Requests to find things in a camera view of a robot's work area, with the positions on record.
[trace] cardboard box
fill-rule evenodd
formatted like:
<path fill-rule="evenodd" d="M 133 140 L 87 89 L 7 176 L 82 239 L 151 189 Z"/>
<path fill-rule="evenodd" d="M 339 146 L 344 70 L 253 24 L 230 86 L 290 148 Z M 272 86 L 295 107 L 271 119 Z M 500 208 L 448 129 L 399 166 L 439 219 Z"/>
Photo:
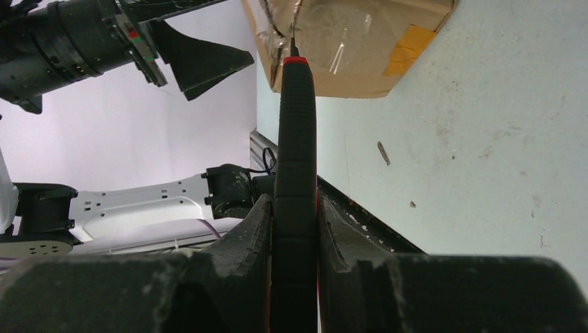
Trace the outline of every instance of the cardboard box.
<path fill-rule="evenodd" d="M 317 96 L 386 96 L 436 36 L 454 0 L 241 0 L 272 91 L 292 24 Z"/>

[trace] dirty white surface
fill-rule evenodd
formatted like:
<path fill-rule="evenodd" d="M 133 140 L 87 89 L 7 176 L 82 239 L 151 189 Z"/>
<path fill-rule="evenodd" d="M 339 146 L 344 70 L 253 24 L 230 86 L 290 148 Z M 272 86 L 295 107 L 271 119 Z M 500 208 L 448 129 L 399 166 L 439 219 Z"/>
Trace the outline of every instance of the dirty white surface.
<path fill-rule="evenodd" d="M 586 17 L 585 0 L 462 0 L 387 97 L 317 99 L 318 173 L 428 253 L 551 257 L 588 294 Z"/>
<path fill-rule="evenodd" d="M 239 0 L 168 20 L 185 35 L 254 53 Z M 249 165 L 255 127 L 255 68 L 236 73 L 188 102 L 171 68 L 157 88 L 133 64 L 44 96 L 43 114 L 0 101 L 0 146 L 15 182 L 52 182 L 113 191 L 191 177 L 224 163 Z M 235 220 L 212 221 L 218 231 Z M 209 234 L 196 220 L 135 228 L 76 246 L 77 253 Z"/>

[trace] yellow tape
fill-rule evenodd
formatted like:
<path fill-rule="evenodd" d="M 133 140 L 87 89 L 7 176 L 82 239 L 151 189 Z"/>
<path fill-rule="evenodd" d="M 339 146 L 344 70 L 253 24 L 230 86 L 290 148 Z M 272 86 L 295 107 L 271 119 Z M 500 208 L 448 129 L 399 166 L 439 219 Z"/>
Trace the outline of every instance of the yellow tape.
<path fill-rule="evenodd" d="M 409 26 L 394 46 L 384 76 L 404 75 L 437 34 L 419 26 Z"/>

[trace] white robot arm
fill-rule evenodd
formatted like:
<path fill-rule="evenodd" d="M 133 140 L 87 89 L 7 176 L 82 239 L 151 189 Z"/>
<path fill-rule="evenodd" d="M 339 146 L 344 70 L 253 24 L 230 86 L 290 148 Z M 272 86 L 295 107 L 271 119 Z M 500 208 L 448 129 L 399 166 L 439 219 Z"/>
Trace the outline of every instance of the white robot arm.
<path fill-rule="evenodd" d="M 121 191 L 76 191 L 12 183 L 0 151 L 0 258 L 63 255 L 77 244 L 132 228 L 184 219 L 244 218 L 257 194 L 250 172 L 225 164 L 166 184 Z M 18 234 L 13 220 L 21 217 Z"/>
<path fill-rule="evenodd" d="M 3 234 L 15 219 L 18 197 L 18 188 L 10 180 L 0 149 L 0 234 Z"/>
<path fill-rule="evenodd" d="M 208 182 L 202 175 L 167 184 L 111 192 L 80 191 L 71 199 L 69 232 L 81 242 L 137 226 L 184 219 L 213 219 L 205 204 Z"/>

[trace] black rubber grip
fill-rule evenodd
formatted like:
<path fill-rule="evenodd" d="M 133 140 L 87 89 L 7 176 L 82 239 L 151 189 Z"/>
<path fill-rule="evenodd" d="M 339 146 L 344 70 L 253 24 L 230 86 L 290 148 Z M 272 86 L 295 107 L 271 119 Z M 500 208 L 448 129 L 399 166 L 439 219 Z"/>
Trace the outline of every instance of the black rubber grip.
<path fill-rule="evenodd" d="M 282 72 L 272 230 L 272 332 L 315 332 L 317 325 L 316 104 L 311 70 L 300 60 L 285 60 Z"/>

